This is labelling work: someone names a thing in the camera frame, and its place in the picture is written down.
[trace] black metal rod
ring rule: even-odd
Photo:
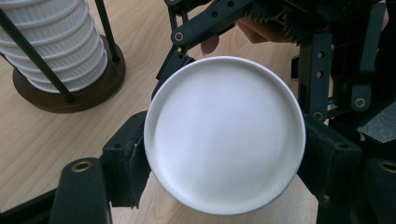
[[[9,19],[3,9],[0,8],[0,26],[11,37],[12,40],[21,48],[21,50],[29,57],[38,69],[47,77],[47,79],[55,86],[68,103],[76,101],[72,93],[66,88],[62,81],[50,69],[47,63],[35,51],[35,48],[23,36],[21,31]]]
[[[95,0],[96,7],[99,12],[100,20],[103,25],[103,29],[105,30],[107,42],[108,42],[108,47],[110,48],[111,56],[112,56],[112,61],[114,63],[117,63],[120,60],[120,56],[117,53],[116,49],[116,43],[114,41],[113,33],[111,32],[111,27],[110,27],[110,22],[108,22],[108,16],[106,13],[106,8],[105,8],[105,3],[103,0]]]

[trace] table surface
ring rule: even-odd
[[[103,34],[93,0],[91,14]],[[12,82],[13,68],[0,60],[0,210],[6,211],[55,189],[70,161],[102,154],[103,145],[133,114],[147,110],[157,75],[171,47],[167,8],[162,0],[106,0],[116,43],[126,62],[120,91],[104,103],[82,112],[55,114],[24,100]],[[191,15],[203,10],[195,9]],[[234,28],[220,38],[217,50],[204,56],[199,47],[189,51],[196,60],[232,55],[263,64],[278,74],[295,93],[290,79],[293,44],[253,45]],[[114,223],[315,223],[318,202],[298,176],[275,201],[240,216],[203,214],[178,203],[153,175],[139,209],[112,208]]]

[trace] round wooden base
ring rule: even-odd
[[[107,68],[101,77],[89,87],[81,91],[72,92],[76,98],[75,102],[67,103],[60,93],[49,93],[37,89],[15,68],[13,81],[16,90],[31,104],[40,109],[55,113],[74,113],[101,104],[120,88],[126,71],[125,60],[120,48],[116,46],[120,60],[114,63],[111,60],[111,52],[107,39],[104,36],[101,37],[105,44],[108,58]]]

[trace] white plate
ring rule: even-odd
[[[213,57],[178,70],[145,124],[149,165],[185,205],[209,214],[260,208],[287,187],[304,154],[300,108],[267,68]]]

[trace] stack of white plates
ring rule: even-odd
[[[104,73],[106,51],[86,0],[0,0],[0,7],[70,91]],[[33,86],[58,92],[1,28],[0,52]]]

